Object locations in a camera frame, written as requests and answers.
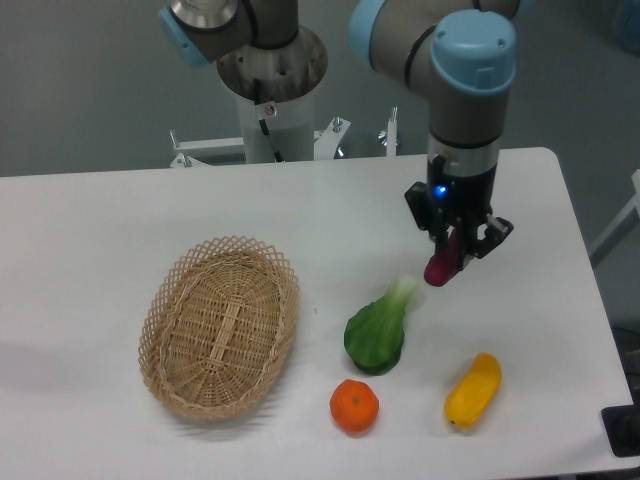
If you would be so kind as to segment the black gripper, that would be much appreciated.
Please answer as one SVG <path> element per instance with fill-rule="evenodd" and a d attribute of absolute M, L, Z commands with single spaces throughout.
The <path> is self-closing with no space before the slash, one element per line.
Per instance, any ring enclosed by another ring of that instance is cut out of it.
<path fill-rule="evenodd" d="M 496 167 L 471 176 L 450 174 L 444 155 L 427 163 L 425 182 L 414 183 L 404 194 L 417 227 L 434 241 L 434 253 L 446 252 L 451 227 L 457 226 L 458 271 L 473 259 L 482 259 L 512 233 L 514 225 L 491 215 Z"/>

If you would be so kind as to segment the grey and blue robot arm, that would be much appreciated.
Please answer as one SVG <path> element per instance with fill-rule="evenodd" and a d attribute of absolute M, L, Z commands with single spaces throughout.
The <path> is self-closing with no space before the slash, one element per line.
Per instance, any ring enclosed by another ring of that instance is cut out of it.
<path fill-rule="evenodd" d="M 491 196 L 516 73 L 518 1 L 361 1 L 349 22 L 355 54 L 429 103 L 426 178 L 405 198 L 435 251 L 424 277 L 441 286 L 512 232 Z M 194 66 L 215 64 L 238 97 L 250 163 L 311 159 L 296 113 L 328 66 L 294 1 L 171 1 L 159 20 Z"/>

